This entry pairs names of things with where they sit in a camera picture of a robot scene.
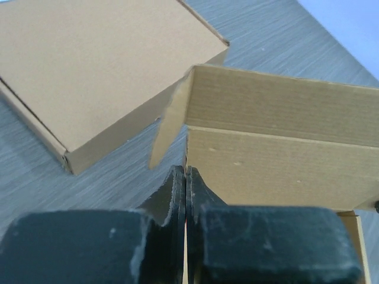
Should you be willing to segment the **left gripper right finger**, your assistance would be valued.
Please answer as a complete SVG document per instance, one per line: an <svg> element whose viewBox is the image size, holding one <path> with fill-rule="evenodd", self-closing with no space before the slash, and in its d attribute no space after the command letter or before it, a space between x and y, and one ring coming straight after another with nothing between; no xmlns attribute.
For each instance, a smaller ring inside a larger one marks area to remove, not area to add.
<svg viewBox="0 0 379 284"><path fill-rule="evenodd" d="M313 206L228 205L186 171L189 283L358 283L363 265L342 218Z"/></svg>

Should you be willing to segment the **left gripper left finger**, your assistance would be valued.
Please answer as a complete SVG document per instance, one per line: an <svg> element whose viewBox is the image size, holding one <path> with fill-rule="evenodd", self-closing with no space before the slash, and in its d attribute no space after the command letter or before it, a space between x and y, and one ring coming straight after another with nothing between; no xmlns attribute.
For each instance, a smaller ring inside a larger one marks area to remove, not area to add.
<svg viewBox="0 0 379 284"><path fill-rule="evenodd" d="M1 240L2 283L181 283L185 175L132 209L33 212Z"/></svg>

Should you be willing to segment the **large brown cardboard box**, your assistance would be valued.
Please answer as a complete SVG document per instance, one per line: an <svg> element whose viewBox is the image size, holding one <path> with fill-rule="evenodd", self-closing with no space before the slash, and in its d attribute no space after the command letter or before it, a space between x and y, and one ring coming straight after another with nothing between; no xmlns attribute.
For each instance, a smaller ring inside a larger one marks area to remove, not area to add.
<svg viewBox="0 0 379 284"><path fill-rule="evenodd" d="M229 42L184 1L6 1L1 96L78 175L153 123Z"/></svg>

